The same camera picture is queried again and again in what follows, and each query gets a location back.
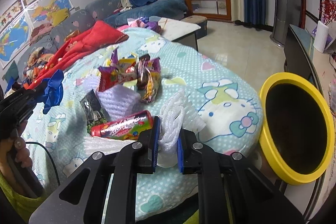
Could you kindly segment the green sleeve left forearm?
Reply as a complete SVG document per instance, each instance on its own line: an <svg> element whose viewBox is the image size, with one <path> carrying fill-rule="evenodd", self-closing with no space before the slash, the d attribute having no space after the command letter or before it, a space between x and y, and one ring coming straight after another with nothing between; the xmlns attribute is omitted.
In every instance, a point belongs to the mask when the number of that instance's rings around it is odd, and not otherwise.
<svg viewBox="0 0 336 224"><path fill-rule="evenodd" d="M37 208L46 200L46 192L43 190L42 195L38 198L29 198L15 192L2 174L0 182L1 189L3 190L6 198L9 200L9 203L13 206L14 210L20 215L25 223L28 223L33 212L37 210Z"/></svg>

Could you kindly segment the person's left hand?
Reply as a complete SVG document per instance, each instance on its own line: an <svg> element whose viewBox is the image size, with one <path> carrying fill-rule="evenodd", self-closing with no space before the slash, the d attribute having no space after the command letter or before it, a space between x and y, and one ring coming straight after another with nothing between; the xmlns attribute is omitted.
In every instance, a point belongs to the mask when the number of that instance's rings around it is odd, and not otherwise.
<svg viewBox="0 0 336 224"><path fill-rule="evenodd" d="M23 121L17 128L19 137L15 140L13 139L3 139L1 140L1 174L3 178L7 181L9 186L13 188L15 192L22 196L27 196L22 185L17 181L14 173L9 166L7 161L7 153L14 147L17 151L15 161L21 164L22 168L31 167L33 164L30 158L30 151L26 148L25 141L21 138L21 134L24 132L27 125L27 120Z"/></svg>

